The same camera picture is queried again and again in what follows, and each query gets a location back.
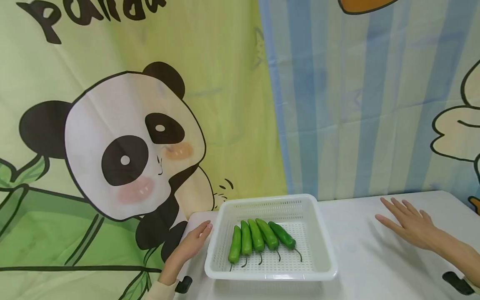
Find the blue striped curtain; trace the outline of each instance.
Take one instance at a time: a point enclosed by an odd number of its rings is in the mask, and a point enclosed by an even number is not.
[[[259,0],[288,192],[444,190],[470,205],[475,164],[431,143],[480,60],[479,1],[398,0],[363,14],[339,2]]]

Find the fabric backdrop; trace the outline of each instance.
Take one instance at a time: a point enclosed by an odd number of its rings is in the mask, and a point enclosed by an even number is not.
[[[469,73],[479,1],[260,0],[260,10],[289,193],[444,190],[480,207],[480,77]]]
[[[0,8],[2,299],[139,299],[185,217],[287,193],[256,0]]]

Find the table surface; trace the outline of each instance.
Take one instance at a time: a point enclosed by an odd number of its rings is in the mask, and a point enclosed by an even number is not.
[[[443,192],[420,192],[391,195],[407,199],[418,209],[427,211],[436,226],[480,251],[480,217],[453,195]],[[325,282],[254,282],[208,278],[204,263],[208,245],[187,263],[181,272],[193,283],[181,300],[332,299],[332,300],[448,300],[480,299],[463,296],[442,280],[442,274],[461,273],[436,254],[417,249],[384,228],[375,214],[393,217],[383,207],[380,197],[322,201],[322,212],[335,247],[339,273]],[[195,213],[185,234],[218,212]]]

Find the panda cheek blush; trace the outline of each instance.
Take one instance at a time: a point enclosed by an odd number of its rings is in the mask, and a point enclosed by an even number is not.
[[[165,149],[165,156],[170,160],[183,160],[191,157],[192,155],[192,144],[187,142],[171,144]]]
[[[117,199],[123,204],[140,203],[153,192],[154,182],[149,177],[140,176],[136,180],[122,185],[117,193]]]

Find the panda ear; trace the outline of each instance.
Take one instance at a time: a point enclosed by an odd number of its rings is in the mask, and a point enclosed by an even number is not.
[[[20,136],[34,152],[66,159],[65,123],[72,104],[63,101],[39,103],[20,119]]]
[[[183,83],[183,79],[177,70],[169,64],[161,61],[152,62],[144,69],[143,73],[165,83],[178,98],[183,99],[185,95],[185,83]]]

